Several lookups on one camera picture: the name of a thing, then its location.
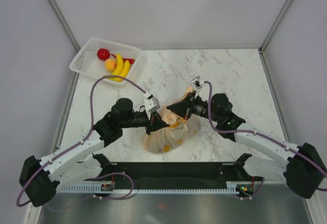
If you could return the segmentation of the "peach banana-print plastic bag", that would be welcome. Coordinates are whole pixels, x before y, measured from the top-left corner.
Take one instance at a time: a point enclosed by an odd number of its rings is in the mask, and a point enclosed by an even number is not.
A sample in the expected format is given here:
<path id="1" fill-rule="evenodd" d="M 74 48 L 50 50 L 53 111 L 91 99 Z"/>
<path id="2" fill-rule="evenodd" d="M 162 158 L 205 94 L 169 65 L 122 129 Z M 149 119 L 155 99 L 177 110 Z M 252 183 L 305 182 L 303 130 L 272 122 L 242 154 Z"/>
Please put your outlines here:
<path id="1" fill-rule="evenodd" d="M 154 154 L 167 153 L 177 149 L 199 131 L 201 122 L 196 117 L 188 120 L 174 114 L 164 106 L 159 115 L 169 126 L 143 137 L 143 149 Z"/>

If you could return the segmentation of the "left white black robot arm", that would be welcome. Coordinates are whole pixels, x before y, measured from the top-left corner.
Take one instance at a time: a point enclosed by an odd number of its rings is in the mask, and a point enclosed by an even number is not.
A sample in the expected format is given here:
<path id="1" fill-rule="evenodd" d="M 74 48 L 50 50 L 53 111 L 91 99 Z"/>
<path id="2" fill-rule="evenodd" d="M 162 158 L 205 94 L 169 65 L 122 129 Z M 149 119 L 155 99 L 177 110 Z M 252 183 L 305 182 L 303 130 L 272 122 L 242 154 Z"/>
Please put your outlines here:
<path id="1" fill-rule="evenodd" d="M 80 161 L 120 139 L 123 129 L 145 128 L 149 135 L 168 127 L 157 112 L 160 106 L 156 98 L 147 98 L 144 107 L 144 111 L 134 111 L 132 100 L 121 98 L 102 119 L 92 122 L 90 131 L 79 141 L 40 159 L 35 156 L 25 159 L 19 177 L 22 191 L 17 206 L 24 206 L 20 201 L 23 194 L 29 198 L 28 203 L 40 207 L 59 190 L 79 181 L 109 179 L 112 168 L 107 165 L 109 161 L 105 156 L 95 155 L 85 164 Z"/>

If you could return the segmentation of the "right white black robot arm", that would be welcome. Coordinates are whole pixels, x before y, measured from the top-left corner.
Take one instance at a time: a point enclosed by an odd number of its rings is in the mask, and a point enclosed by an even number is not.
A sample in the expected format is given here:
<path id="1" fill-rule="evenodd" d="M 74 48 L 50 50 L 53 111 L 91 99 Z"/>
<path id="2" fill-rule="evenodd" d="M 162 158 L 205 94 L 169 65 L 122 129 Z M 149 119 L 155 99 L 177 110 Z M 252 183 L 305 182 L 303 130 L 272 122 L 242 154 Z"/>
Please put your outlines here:
<path id="1" fill-rule="evenodd" d="M 223 138 L 269 157 L 263 160 L 250 156 L 245 162 L 237 164 L 233 173 L 239 180 L 246 180 L 252 175 L 280 181 L 297 195 L 309 199 L 326 176 L 326 167 L 314 146 L 281 141 L 258 131 L 232 112 L 232 103 L 225 93 L 214 94 L 210 101 L 203 101 L 195 92 L 189 92 L 167 109 L 184 119 L 192 115 L 206 118 Z"/>

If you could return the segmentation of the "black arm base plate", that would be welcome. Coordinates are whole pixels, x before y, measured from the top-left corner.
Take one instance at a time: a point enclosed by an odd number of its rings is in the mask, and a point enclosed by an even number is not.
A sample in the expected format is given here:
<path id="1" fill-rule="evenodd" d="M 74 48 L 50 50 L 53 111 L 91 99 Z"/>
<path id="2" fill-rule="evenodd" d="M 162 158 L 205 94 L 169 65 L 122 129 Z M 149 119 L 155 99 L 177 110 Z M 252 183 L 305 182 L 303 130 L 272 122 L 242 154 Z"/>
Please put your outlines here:
<path id="1" fill-rule="evenodd" d="M 101 176 L 112 172 L 127 174 L 140 189 L 225 188 L 227 182 L 261 181 L 251 176 L 241 163 L 234 162 L 117 162 Z"/>

